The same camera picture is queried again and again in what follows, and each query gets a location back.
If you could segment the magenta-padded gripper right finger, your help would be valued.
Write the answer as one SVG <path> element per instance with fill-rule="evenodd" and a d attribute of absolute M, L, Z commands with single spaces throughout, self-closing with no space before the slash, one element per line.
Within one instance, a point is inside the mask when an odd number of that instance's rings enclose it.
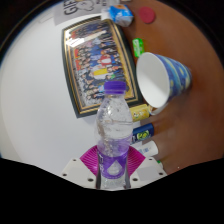
<path fill-rule="evenodd" d="M 128 189 L 140 188 L 166 176 L 163 167 L 151 156 L 144 156 L 131 147 L 127 157 Z"/>

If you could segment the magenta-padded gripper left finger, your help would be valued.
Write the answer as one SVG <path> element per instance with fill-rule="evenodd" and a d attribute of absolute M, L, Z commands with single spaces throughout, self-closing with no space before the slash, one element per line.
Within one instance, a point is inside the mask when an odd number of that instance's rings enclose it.
<path fill-rule="evenodd" d="M 72 158 L 63 169 L 61 176 L 84 188 L 100 188 L 97 147 L 88 149 L 80 158 Z"/>

